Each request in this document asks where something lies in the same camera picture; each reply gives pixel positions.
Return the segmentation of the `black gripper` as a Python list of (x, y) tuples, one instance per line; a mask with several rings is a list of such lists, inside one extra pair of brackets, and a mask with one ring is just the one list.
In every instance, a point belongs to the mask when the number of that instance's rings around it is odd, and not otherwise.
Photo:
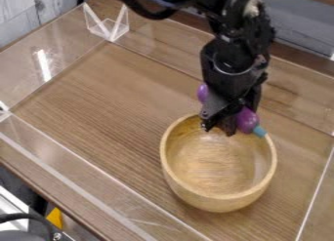
[(245, 47), (227, 46), (217, 39), (200, 50), (202, 81), (209, 96), (199, 111), (200, 127), (221, 129), (227, 137), (237, 134), (237, 114), (246, 106), (257, 112), (262, 83), (267, 79), (269, 53), (254, 57)]

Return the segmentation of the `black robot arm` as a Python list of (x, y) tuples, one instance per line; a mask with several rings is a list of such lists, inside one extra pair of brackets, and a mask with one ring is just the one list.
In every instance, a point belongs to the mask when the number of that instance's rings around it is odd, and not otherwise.
[(275, 37), (263, 0), (122, 0), (148, 20), (166, 20), (186, 8), (206, 17), (214, 38), (200, 52), (200, 127), (238, 131), (238, 114), (257, 110), (267, 79), (269, 49)]

